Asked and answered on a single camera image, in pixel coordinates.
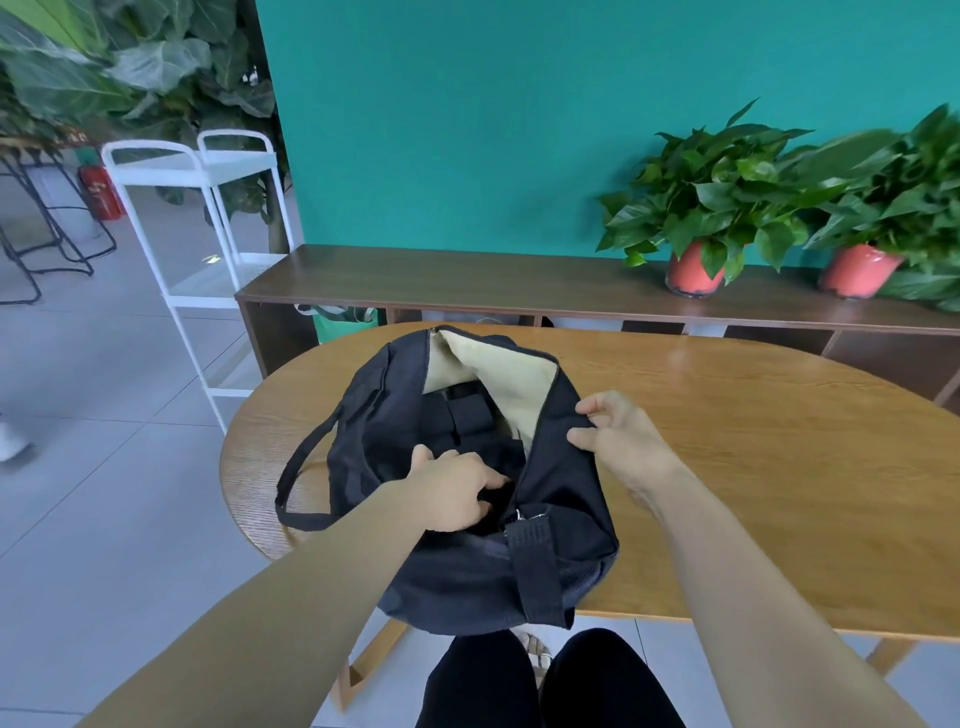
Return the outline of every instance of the left hand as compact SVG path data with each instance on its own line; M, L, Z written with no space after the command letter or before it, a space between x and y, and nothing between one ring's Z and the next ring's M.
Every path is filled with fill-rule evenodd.
M425 529L459 531L490 513L490 504L477 500L477 494L484 488L501 488L509 480L484 465L476 452L461 455L452 449L434 459L426 445L417 445L410 474L401 482L405 489L418 491Z

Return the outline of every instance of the pothos plant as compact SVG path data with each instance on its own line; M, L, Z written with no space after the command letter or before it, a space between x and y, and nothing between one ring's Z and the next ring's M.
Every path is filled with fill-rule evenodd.
M274 91L260 78L237 0L0 0L0 123L53 140L64 125L196 146L207 129L252 129L279 151ZM255 141L218 139L227 144ZM181 204L183 190L159 188ZM230 215L259 213L270 249L288 250L269 174L222 185Z
M821 206L829 218L807 245L869 243L902 256L918 274L947 266L955 275L960 268L960 119L943 104L892 152L890 164Z
M798 213L842 194L862 178L862 165L897 138L876 130L785 154L809 130L737 124L755 102L719 133L658 133L663 150L644 160L630 189L601 196L605 230L597 250L622 249L624 264L637 266L664 242L680 257L699 241L707 274L723 270L729 283L753 244L779 270L786 252L808 238Z

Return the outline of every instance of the oval table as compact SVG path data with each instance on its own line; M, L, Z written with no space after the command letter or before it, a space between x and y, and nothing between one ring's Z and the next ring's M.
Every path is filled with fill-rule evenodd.
M274 372L240 407L220 460L224 497L271 559L307 534L281 526L276 481L386 342L429 324L337 339ZM960 418L898 386L805 352L736 339L462 325L556 356L581 395L619 389L726 503L788 579L840 631L882 639L886 674L917 640L960 641ZM326 438L291 507L328 511ZM654 519L600 469L620 540L581 614L689 619ZM405 626L391 620L333 697L341 710Z

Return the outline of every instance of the hand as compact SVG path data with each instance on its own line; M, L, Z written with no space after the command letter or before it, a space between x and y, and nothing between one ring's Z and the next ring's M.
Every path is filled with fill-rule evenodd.
M417 445L410 474L401 482L419 491L424 528L459 531L490 513L490 504L477 500L477 494L484 488L501 488L508 480L484 465L476 452L461 455L452 449L434 460L426 445Z
M620 392L590 395L577 402L577 412L594 427L572 427L566 439L594 452L644 504L658 489L696 475L670 449L647 413Z

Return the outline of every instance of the green bag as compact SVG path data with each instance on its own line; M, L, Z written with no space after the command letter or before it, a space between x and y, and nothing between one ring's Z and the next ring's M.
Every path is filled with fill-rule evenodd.
M317 341L325 344L365 328L378 325L375 308L342 308L341 306L313 306L313 325Z

